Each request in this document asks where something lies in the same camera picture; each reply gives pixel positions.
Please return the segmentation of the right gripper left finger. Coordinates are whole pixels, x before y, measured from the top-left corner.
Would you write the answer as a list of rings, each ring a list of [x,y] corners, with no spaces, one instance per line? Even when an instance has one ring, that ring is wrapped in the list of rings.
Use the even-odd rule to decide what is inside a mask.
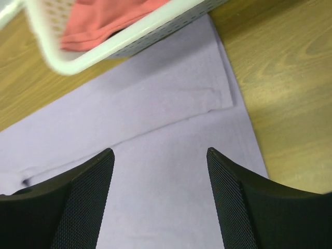
[[[1,195],[1,248],[96,248],[114,163],[107,148],[60,175]]]

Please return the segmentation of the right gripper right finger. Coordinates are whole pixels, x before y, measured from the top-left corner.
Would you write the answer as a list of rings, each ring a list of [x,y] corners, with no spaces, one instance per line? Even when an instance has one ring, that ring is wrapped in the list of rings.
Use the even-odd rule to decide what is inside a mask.
[[[331,193],[276,183],[207,150],[224,248],[331,248]]]

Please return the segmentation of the purple t shirt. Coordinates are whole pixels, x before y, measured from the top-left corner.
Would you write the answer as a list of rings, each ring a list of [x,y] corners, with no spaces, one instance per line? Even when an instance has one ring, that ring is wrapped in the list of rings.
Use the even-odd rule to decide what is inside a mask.
[[[1,193],[105,148],[98,248],[223,248],[206,152],[266,175],[225,49],[203,16],[1,132]]]

